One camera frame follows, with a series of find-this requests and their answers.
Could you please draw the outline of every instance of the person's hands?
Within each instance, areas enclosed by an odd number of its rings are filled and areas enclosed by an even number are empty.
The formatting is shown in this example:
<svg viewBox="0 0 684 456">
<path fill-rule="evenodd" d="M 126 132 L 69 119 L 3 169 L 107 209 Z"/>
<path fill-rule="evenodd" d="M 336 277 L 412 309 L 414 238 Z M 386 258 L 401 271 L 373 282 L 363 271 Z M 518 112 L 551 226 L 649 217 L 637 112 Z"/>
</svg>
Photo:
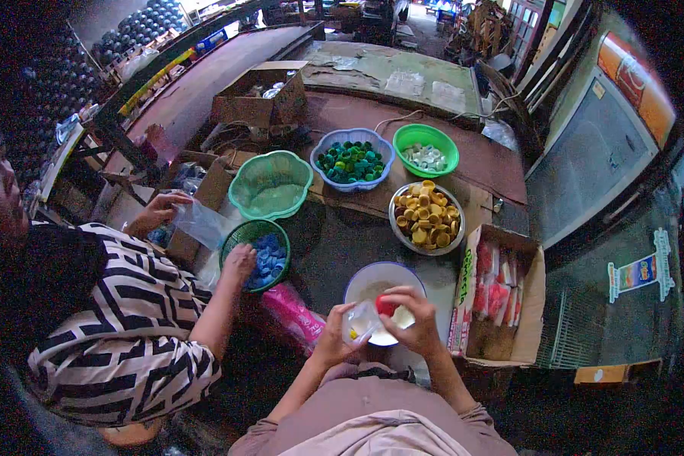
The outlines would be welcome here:
<svg viewBox="0 0 684 456">
<path fill-rule="evenodd" d="M 216 289 L 238 291 L 256 267 L 256 249 L 251 244 L 238 244 L 223 262 Z"/>
<path fill-rule="evenodd" d="M 173 204 L 192 204 L 192 198 L 182 192 L 161 193 L 147 204 L 124 232 L 130 236 L 145 238 L 150 231 L 175 218 L 177 209 Z"/>
<path fill-rule="evenodd" d="M 342 316 L 356 303 L 342 304 L 332 307 L 327 318 L 325 329 L 321 332 L 317 346 L 311 354 L 310 360 L 316 361 L 325 369 L 329 369 L 345 360 L 349 355 L 360 350 L 370 340 L 370 336 L 364 340 L 348 345 L 342 340 Z"/>
<path fill-rule="evenodd" d="M 383 326 L 410 351 L 428 358 L 441 348 L 435 326 L 435 306 L 413 287 L 393 287 L 385 290 L 381 301 L 405 306 L 416 318 L 415 324 L 401 329 L 387 315 L 380 315 Z"/>
</svg>

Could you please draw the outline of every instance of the woman's arm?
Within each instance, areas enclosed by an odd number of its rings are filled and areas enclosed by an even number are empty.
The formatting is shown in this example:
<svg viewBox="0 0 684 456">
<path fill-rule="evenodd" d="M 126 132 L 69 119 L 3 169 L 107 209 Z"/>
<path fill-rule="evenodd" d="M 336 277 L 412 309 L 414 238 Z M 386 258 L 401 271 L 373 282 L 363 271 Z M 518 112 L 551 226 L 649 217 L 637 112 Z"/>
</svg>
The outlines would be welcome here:
<svg viewBox="0 0 684 456">
<path fill-rule="evenodd" d="M 321 379 L 324 378 L 329 368 L 341 363 L 347 356 L 367 343 L 369 337 L 353 347 L 342 340 L 342 315 L 353 306 L 355 303 L 332 308 L 314 352 L 304 363 L 304 367 L 292 386 L 268 415 L 268 420 L 278 423 L 286 415 L 296 412 L 317 391 Z"/>
<path fill-rule="evenodd" d="M 478 406 L 456 370 L 451 355 L 441 342 L 438 342 L 437 348 L 424 356 L 424 360 L 428 364 L 431 390 L 443 397 L 456 414 L 464 414 Z"/>
<path fill-rule="evenodd" d="M 161 193 L 123 231 L 130 236 L 146 239 L 150 231 L 175 218 L 177 209 L 173 204 L 192 204 L 192 198 L 183 192 Z"/>
<path fill-rule="evenodd" d="M 233 330 L 236 303 L 255 266 L 256 250 L 250 244 L 239 244 L 230 251 L 215 293 L 190 332 L 188 339 L 207 346 L 217 360 L 223 359 Z"/>
<path fill-rule="evenodd" d="M 324 378 L 328 370 L 328 366 L 312 355 L 304 363 L 304 367 L 294 379 L 292 386 L 289 387 L 274 410 L 268 415 L 268 420 L 278 423 L 286 415 L 296 412 L 317 391 L 321 379 Z"/>
<path fill-rule="evenodd" d="M 431 377 L 431 389 L 448 402 L 457 414 L 468 412 L 478 405 L 466 389 L 456 371 L 454 361 L 438 338 L 435 326 L 435 306 L 412 287 L 395 287 L 385 290 L 384 302 L 405 306 L 416 317 L 416 324 L 400 329 L 390 318 L 380 319 L 397 340 L 426 360 Z"/>
</svg>

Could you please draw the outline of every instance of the green basket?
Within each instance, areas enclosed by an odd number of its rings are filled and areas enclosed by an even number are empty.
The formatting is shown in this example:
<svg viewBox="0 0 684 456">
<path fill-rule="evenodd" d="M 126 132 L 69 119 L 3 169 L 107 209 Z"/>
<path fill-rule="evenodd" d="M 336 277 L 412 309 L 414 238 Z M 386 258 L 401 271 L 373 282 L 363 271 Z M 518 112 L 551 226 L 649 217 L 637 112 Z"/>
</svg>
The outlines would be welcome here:
<svg viewBox="0 0 684 456">
<path fill-rule="evenodd" d="M 246 290 L 249 293 L 261 293 L 274 287 L 276 284 L 282 281 L 283 276 L 286 275 L 287 271 L 289 270 L 289 265 L 291 264 L 292 250 L 291 244 L 289 242 L 289 236 L 287 236 L 287 233 L 276 222 L 272 222 L 271 220 L 249 220 L 248 222 L 238 225 L 235 230 L 231 231 L 228 237 L 225 238 L 223 245 L 220 247 L 219 262 L 220 269 L 222 270 L 225 259 L 236 245 L 253 244 L 256 239 L 271 233 L 275 233 L 278 236 L 279 246 L 287 251 L 286 264 L 283 265 L 281 274 L 279 274 L 279 276 L 275 278 L 272 283 L 266 285 L 265 287 L 256 288 L 255 290 Z"/>
<path fill-rule="evenodd" d="M 446 157 L 446 169 L 443 171 L 423 171 L 403 157 L 402 151 L 416 142 L 420 142 L 424 146 L 432 144 L 438 149 L 441 155 Z M 452 172 L 459 165 L 459 149 L 456 147 L 456 143 L 438 128 L 422 123 L 411 123 L 400 127 L 392 137 L 392 147 L 397 156 L 401 158 L 402 165 L 416 176 L 429 179 L 443 176 Z"/>
<path fill-rule="evenodd" d="M 313 178 L 309 163 L 288 150 L 275 150 L 238 169 L 228 199 L 249 220 L 291 217 L 306 200 Z"/>
</svg>

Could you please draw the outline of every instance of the plastic container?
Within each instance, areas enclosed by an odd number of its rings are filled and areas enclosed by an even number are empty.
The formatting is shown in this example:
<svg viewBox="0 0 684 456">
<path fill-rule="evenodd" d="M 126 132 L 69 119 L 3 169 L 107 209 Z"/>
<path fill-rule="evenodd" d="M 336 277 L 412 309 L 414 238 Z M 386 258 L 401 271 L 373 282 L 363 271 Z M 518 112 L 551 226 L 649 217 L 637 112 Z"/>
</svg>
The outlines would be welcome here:
<svg viewBox="0 0 684 456">
<path fill-rule="evenodd" d="M 372 143 L 373 150 L 382 155 L 382 162 L 385 163 L 385 168 L 383 169 L 380 178 L 371 180 L 369 182 L 337 184 L 337 182 L 330 180 L 327 175 L 321 169 L 319 169 L 317 165 L 314 164 L 314 162 L 317 161 L 319 154 L 326 153 L 327 150 L 332 147 L 332 144 L 336 142 L 344 143 L 345 141 L 369 141 Z M 335 130 L 327 133 L 325 137 L 319 141 L 319 144 L 317 144 L 317 146 L 311 151 L 311 155 L 309 156 L 309 162 L 311 163 L 312 169 L 319 173 L 327 185 L 330 185 L 335 190 L 343 193 L 360 192 L 374 189 L 380 182 L 383 182 L 388 173 L 390 173 L 390 167 L 392 166 L 393 160 L 395 160 L 395 153 L 390 142 L 384 140 L 382 136 L 367 128 L 350 128 L 349 130 Z"/>
<path fill-rule="evenodd" d="M 426 296 L 426 289 L 423 282 L 414 272 L 400 263 L 391 261 L 380 261 L 368 264 L 356 272 L 347 284 L 344 294 L 344 302 L 361 302 L 374 300 L 377 295 L 384 290 L 399 285 L 409 285 L 416 288 L 423 296 Z M 392 321 L 401 328 L 407 328 L 415 322 L 415 318 L 405 306 L 395 309 Z M 384 327 L 378 328 L 370 338 L 370 343 L 379 346 L 397 344 L 397 339 L 393 337 Z"/>
<path fill-rule="evenodd" d="M 347 344 L 358 344 L 371 336 L 383 325 L 375 310 L 375 303 L 369 299 L 359 303 L 342 316 L 342 340 Z"/>
<path fill-rule="evenodd" d="M 291 217 L 306 199 L 313 177 L 306 161 L 288 150 L 275 150 L 238 169 L 228 198 L 250 220 Z"/>
<path fill-rule="evenodd" d="M 446 157 L 446 169 L 443 171 L 423 171 L 405 158 L 402 151 L 416 142 L 420 142 L 424 146 L 432 144 L 438 149 L 441 155 Z M 392 145 L 397 156 L 401 158 L 403 166 L 416 176 L 428 178 L 444 176 L 459 165 L 459 150 L 456 143 L 441 130 L 422 123 L 411 123 L 400 127 L 392 137 Z"/>
<path fill-rule="evenodd" d="M 254 290 L 247 290 L 250 293 L 261 293 L 263 291 L 269 290 L 270 288 L 274 287 L 276 284 L 280 283 L 283 280 L 283 277 L 287 274 L 289 270 L 289 265 L 291 264 L 292 250 L 291 244 L 289 242 L 289 236 L 287 236 L 287 233 L 276 222 L 272 222 L 271 220 L 249 220 L 248 222 L 244 222 L 238 225 L 235 230 L 231 231 L 228 237 L 225 238 L 225 242 L 223 243 L 223 245 L 220 247 L 219 262 L 220 269 L 222 270 L 225 259 L 228 257 L 228 254 L 231 250 L 233 250 L 233 248 L 236 245 L 252 244 L 256 239 L 260 238 L 261 236 L 264 236 L 265 234 L 270 233 L 275 233 L 276 236 L 279 238 L 280 247 L 286 249 L 287 262 L 283 265 L 283 270 L 281 274 L 279 274 L 279 276 L 275 278 L 274 281 L 272 281 L 265 287 L 256 288 Z"/>
</svg>

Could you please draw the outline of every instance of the metal bowl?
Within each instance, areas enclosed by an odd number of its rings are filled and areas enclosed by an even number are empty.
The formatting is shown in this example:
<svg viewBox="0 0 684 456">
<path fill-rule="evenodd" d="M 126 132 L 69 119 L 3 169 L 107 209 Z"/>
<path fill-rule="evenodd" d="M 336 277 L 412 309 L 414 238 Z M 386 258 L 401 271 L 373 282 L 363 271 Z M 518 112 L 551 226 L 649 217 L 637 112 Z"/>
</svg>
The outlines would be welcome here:
<svg viewBox="0 0 684 456">
<path fill-rule="evenodd" d="M 422 184 L 423 182 L 411 182 L 413 184 Z M 464 217 L 464 211 L 461 209 L 461 205 L 459 202 L 456 200 L 456 198 L 449 192 L 447 189 L 439 186 L 438 184 L 436 185 L 436 190 L 440 191 L 444 195 L 446 195 L 446 198 L 449 201 L 452 201 L 454 206 L 456 206 L 456 209 L 458 209 L 459 214 L 461 214 L 461 228 L 459 228 L 459 233 L 456 234 L 456 237 L 454 238 L 453 241 L 446 247 L 438 248 L 436 250 L 426 250 L 424 248 L 418 247 L 415 245 L 410 239 L 402 233 L 401 229 L 397 226 L 395 223 L 395 197 L 402 195 L 405 191 L 407 191 L 408 186 L 410 184 L 404 185 L 403 187 L 397 189 L 395 193 L 392 194 L 392 198 L 390 199 L 390 205 L 388 205 L 388 219 L 390 220 L 390 227 L 392 228 L 393 233 L 395 233 L 396 237 L 403 243 L 405 246 L 416 252 L 420 253 L 421 255 L 426 255 L 429 257 L 438 257 L 441 255 L 445 255 L 446 253 L 449 253 L 456 249 L 459 244 L 461 244 L 461 241 L 464 239 L 464 231 L 466 231 L 466 218 Z"/>
</svg>

